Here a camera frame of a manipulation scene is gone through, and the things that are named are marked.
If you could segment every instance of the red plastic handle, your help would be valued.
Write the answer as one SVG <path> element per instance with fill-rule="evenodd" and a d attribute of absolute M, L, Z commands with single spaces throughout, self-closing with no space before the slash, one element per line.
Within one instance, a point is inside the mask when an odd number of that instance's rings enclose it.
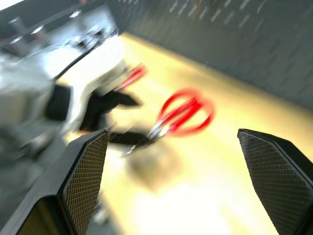
<path fill-rule="evenodd" d="M 169 112 L 168 114 L 164 114 L 166 109 L 169 107 L 171 103 L 181 97 L 189 97 L 189 101 L 185 102 L 178 108 Z M 207 119 L 200 124 L 199 126 L 189 127 L 188 129 L 180 129 L 180 127 L 186 123 L 191 117 L 193 117 L 196 112 L 198 112 L 201 108 L 203 108 L 208 114 Z M 198 91 L 193 89 L 184 89 L 173 94 L 163 105 L 161 112 L 159 113 L 157 122 L 158 125 L 165 125 L 170 120 L 174 119 L 177 116 L 181 116 L 179 119 L 174 121 L 169 125 L 168 132 L 171 135 L 175 136 L 184 136 L 194 134 L 203 130 L 207 127 L 211 121 L 213 120 L 215 115 L 213 103 L 207 99 L 203 99 L 201 94 Z"/>
<path fill-rule="evenodd" d="M 118 90 L 123 89 L 129 86 L 130 84 L 136 82 L 137 80 L 142 78 L 143 75 L 146 74 L 146 72 L 147 72 L 147 69 L 143 65 L 136 66 L 133 69 L 132 74 L 129 76 L 129 78 L 127 78 L 124 82 L 122 82 L 121 85 L 119 85 Z"/>

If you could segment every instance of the table surface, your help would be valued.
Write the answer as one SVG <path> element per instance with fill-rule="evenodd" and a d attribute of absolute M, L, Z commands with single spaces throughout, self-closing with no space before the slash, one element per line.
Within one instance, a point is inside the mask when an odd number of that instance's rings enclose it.
<path fill-rule="evenodd" d="M 156 170 L 148 181 L 129 170 L 131 156 L 123 158 L 116 146 L 109 146 L 101 190 L 123 234 L 277 234 L 254 192 L 237 132 L 247 128 L 286 138 L 311 160 L 313 114 L 130 35 L 121 40 L 128 63 L 143 63 L 148 74 L 127 89 L 144 106 L 113 110 L 116 128 L 152 127 L 165 100 L 186 87 L 199 89 L 217 111 L 202 133 L 164 137 L 138 152 L 174 163 L 170 170 Z M 84 63 L 92 59 L 86 57 Z M 81 77 L 80 70 L 74 66 L 71 76 Z M 190 124 L 203 118 L 199 114 Z M 69 140 L 79 135 L 71 134 Z"/>

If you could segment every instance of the knob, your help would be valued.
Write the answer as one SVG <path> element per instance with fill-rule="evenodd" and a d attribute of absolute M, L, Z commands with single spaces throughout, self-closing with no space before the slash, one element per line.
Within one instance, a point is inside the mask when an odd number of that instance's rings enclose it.
<path fill-rule="evenodd" d="M 49 39 L 49 36 L 46 32 L 46 29 L 43 25 L 41 25 L 40 27 L 38 27 L 37 29 L 35 29 L 31 35 L 38 41 L 40 41 L 41 43 L 43 43 L 44 46 L 48 46 L 51 44 L 51 41 Z"/>
<path fill-rule="evenodd" d="M 74 11 L 70 18 L 75 21 L 79 31 L 85 32 L 88 30 L 88 27 L 84 22 L 84 16 L 81 10 Z"/>
<path fill-rule="evenodd" d="M 18 37 L 11 41 L 10 47 L 21 57 L 25 56 L 30 51 L 29 46 L 24 41 L 23 37 Z"/>
<path fill-rule="evenodd" d="M 9 21 L 9 24 L 17 31 L 18 34 L 24 35 L 26 33 L 26 27 L 20 17 Z"/>

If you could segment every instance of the wall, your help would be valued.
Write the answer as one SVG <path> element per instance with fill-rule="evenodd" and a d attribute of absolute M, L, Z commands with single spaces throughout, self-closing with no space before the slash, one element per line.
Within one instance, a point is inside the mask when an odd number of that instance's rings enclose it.
<path fill-rule="evenodd" d="M 117 25 L 313 110 L 312 0 L 108 0 Z"/>

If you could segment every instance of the textured gripper pad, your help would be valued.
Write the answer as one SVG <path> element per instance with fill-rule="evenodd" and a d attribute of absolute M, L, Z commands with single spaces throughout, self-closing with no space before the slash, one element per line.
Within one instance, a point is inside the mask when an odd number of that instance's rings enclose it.
<path fill-rule="evenodd" d="M 79 235 L 84 235 L 100 190 L 109 135 L 102 135 L 85 148 L 80 163 L 65 189 L 67 209 Z"/>
<path fill-rule="evenodd" d="M 312 204 L 312 187 L 271 142 L 239 133 L 253 187 L 280 235 L 297 234 Z"/>

